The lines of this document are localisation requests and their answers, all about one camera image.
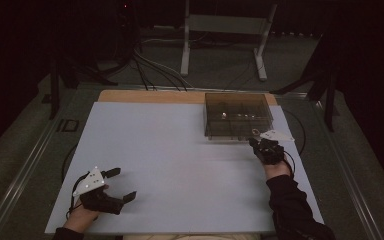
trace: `person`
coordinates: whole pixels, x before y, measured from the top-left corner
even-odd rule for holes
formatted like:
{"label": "person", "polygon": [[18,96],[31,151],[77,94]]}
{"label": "person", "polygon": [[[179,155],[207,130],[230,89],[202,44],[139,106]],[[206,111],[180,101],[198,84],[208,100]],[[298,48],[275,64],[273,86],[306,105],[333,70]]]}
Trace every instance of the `person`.
{"label": "person", "polygon": [[[266,173],[266,184],[271,192],[269,206],[273,210],[277,239],[334,240],[333,231],[314,220],[311,208],[307,203],[307,195],[298,189],[298,183],[291,177],[290,166],[285,161],[280,161],[275,165],[263,164],[263,168]],[[76,206],[78,207],[70,214],[64,226],[56,230],[54,240],[83,239],[83,233],[99,215],[99,212],[85,209],[79,201]],[[226,235],[216,237],[216,239],[226,238],[229,237]]]}

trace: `gray carpet floor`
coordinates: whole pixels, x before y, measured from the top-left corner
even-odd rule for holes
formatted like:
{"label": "gray carpet floor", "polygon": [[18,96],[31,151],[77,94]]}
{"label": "gray carpet floor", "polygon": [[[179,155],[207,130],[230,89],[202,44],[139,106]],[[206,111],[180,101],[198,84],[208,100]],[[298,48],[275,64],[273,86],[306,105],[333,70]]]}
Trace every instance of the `gray carpet floor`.
{"label": "gray carpet floor", "polygon": [[[292,36],[270,38],[264,54],[268,75],[265,82],[256,75],[252,54],[256,44],[242,42],[231,47],[193,49],[185,80],[195,89],[190,86],[188,89],[254,92],[278,89],[300,77],[317,40]],[[179,71],[181,52],[182,43],[178,40],[149,41],[143,44],[141,55]],[[157,90],[177,90],[155,71],[146,67],[144,71]],[[133,62],[109,79],[119,83],[113,89],[144,89]],[[23,165],[35,156],[37,161],[24,185],[14,194],[11,207],[0,212],[0,239],[52,238],[43,232],[61,187],[64,159],[79,141],[93,102],[103,89],[109,88],[84,81],[76,90],[62,89],[62,108],[57,118],[49,121],[50,106],[41,103],[49,92],[47,77],[41,82],[39,95],[1,137],[0,203],[7,199],[6,192]],[[277,96],[277,100],[286,110],[297,148],[305,144],[301,158],[326,224],[337,239],[384,239],[384,173],[370,145],[339,92],[333,119],[335,132],[328,132],[319,105],[300,94],[308,88],[309,85],[302,86],[293,94]],[[78,120],[79,129],[57,132],[61,119]],[[357,186],[358,193],[352,186]],[[114,237],[87,236],[86,239]]]}

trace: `dark background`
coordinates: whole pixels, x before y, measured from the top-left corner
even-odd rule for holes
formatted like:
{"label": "dark background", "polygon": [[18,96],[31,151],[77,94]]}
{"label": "dark background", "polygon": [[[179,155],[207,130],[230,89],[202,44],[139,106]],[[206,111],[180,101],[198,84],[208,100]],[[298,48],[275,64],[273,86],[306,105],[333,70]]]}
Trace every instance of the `dark background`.
{"label": "dark background", "polygon": [[[197,0],[191,11],[213,13],[214,4],[205,2],[208,3]],[[258,15],[258,11],[245,10],[250,9],[249,5],[256,6],[251,9],[267,10],[267,7],[258,8],[260,3],[254,1],[242,1],[242,5],[235,1],[220,2],[223,2],[217,5],[220,15]],[[83,6],[86,10],[102,4],[86,3]],[[141,27],[178,28],[183,23],[183,1],[136,3]],[[77,1],[0,1],[0,136],[36,96],[37,83],[49,73],[54,30],[78,16],[77,4]],[[384,1],[288,1],[279,5],[272,30],[276,35],[304,34],[316,38],[324,33],[306,74],[328,65],[337,54],[343,55],[337,89],[344,93],[348,107],[384,168]],[[79,29],[73,32],[81,34]]]}

